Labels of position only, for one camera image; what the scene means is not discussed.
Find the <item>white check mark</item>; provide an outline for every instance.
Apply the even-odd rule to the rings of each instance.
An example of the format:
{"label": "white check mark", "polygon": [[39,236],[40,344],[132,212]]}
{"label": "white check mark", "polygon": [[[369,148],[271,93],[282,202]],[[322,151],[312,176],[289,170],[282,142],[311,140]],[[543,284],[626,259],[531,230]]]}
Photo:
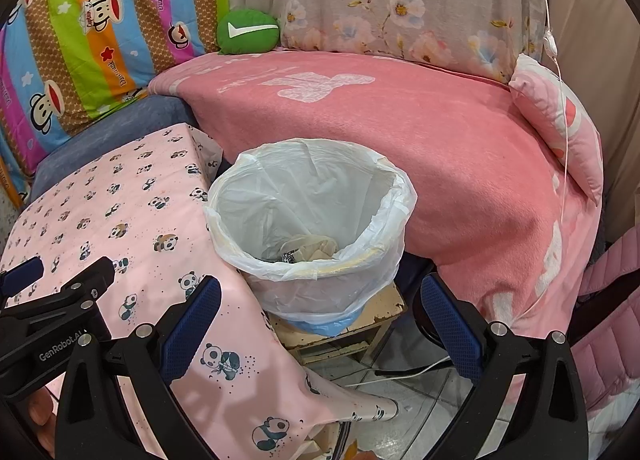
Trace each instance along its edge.
{"label": "white check mark", "polygon": [[263,31],[265,29],[279,29],[276,25],[263,25],[263,26],[251,26],[251,27],[234,27],[229,23],[229,37],[235,38],[240,34],[255,33],[255,31]]}

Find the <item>pink pillow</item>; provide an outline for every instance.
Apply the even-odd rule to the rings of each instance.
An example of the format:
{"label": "pink pillow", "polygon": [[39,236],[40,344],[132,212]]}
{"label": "pink pillow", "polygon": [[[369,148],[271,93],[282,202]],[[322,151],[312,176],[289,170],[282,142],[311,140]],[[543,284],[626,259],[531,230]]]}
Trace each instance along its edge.
{"label": "pink pillow", "polygon": [[[566,141],[560,80],[536,60],[521,54],[509,83],[513,102],[564,166]],[[567,172],[596,205],[602,198],[603,166],[600,134],[580,100],[563,84],[569,133]]]}

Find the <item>panda print tablecloth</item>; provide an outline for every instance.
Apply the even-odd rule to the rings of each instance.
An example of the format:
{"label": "panda print tablecloth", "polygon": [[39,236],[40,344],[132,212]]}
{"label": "panda print tablecloth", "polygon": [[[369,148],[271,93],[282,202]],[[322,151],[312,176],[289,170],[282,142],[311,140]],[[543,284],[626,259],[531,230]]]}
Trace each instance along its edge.
{"label": "panda print tablecloth", "polygon": [[[393,401],[344,390],[299,366],[242,276],[217,256],[203,205],[221,158],[212,139],[182,124],[66,177],[20,215],[9,236],[0,269],[37,255],[45,274],[8,305],[57,292],[107,256],[115,281],[98,305],[120,338],[156,323],[203,276],[218,278],[220,311],[172,390],[219,458],[289,459],[318,425],[394,416]],[[60,393],[62,378],[49,387]],[[163,457],[127,380],[122,390],[145,447]]]}

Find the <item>tile floor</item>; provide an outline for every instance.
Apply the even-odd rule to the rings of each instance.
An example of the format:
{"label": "tile floor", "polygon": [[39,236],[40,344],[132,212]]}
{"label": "tile floor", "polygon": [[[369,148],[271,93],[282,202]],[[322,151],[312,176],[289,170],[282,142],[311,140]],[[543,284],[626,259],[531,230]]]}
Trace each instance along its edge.
{"label": "tile floor", "polygon": [[[444,357],[443,350],[425,339],[410,317],[398,320],[380,351],[375,367],[402,370],[430,364]],[[316,373],[340,386],[375,379],[367,365],[351,358],[312,364]],[[399,413],[386,422],[353,424],[353,436],[361,449],[372,450],[383,460],[422,460],[449,426],[471,388],[454,369],[425,373],[403,381],[365,384],[357,389],[398,402]],[[590,460],[597,458],[640,400],[640,384],[590,420]],[[513,406],[505,405],[487,437],[480,456],[494,451],[507,429]]]}

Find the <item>red star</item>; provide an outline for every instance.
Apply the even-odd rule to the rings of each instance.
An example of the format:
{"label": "red star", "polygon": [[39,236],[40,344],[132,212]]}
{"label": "red star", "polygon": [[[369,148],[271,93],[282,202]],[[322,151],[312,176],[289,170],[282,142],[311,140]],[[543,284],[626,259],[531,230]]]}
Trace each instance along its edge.
{"label": "red star", "polygon": [[100,53],[100,55],[102,56],[102,60],[104,62],[108,62],[109,60],[113,59],[113,49],[111,49],[110,47],[104,47],[104,50]]}

